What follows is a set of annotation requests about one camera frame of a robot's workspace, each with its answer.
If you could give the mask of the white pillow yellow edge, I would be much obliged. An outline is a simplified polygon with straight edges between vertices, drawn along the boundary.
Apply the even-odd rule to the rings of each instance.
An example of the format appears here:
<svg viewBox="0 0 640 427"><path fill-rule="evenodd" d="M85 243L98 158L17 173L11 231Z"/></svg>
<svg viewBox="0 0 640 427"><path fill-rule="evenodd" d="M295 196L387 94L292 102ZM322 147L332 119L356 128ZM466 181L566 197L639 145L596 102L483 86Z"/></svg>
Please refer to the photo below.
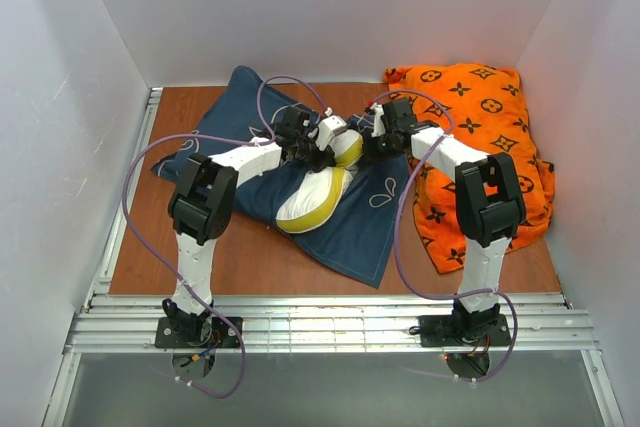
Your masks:
<svg viewBox="0 0 640 427"><path fill-rule="evenodd" d="M329 146L335 165L307 172L299 188L277 211L276 225L285 233L303 234L327 223L358 173L357 164L363 155L363 137L358 131L347 129Z"/></svg>

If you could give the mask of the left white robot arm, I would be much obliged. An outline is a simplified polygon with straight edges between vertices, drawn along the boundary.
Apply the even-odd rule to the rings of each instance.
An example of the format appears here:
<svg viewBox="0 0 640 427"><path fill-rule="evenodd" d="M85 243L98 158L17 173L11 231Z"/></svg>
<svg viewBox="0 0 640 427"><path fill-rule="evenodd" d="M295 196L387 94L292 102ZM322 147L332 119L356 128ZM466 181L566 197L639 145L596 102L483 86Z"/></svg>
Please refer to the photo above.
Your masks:
<svg viewBox="0 0 640 427"><path fill-rule="evenodd" d="M330 143L347 128L331 112L313 125L299 107L287 107L279 122L222 154L194 153L179 175L168 206L178 245L178 280L163 301L171 320L195 320L212 306L211 274L217 239L228 227L236 189L287 160L324 166Z"/></svg>

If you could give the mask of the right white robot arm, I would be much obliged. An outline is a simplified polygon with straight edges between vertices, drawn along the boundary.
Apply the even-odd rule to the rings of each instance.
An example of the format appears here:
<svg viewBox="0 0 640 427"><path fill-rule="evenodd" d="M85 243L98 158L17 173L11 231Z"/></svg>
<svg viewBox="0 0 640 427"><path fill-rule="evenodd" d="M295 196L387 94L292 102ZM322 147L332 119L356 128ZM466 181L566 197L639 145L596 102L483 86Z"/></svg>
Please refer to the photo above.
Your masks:
<svg viewBox="0 0 640 427"><path fill-rule="evenodd" d="M372 134L365 140L367 159L408 153L453 181L455 219L465 237L456 308L468 315L491 310L498 302L507 248L526 218L511 156L479 151L437 124L418 120L404 98L374 103L366 113L373 117Z"/></svg>

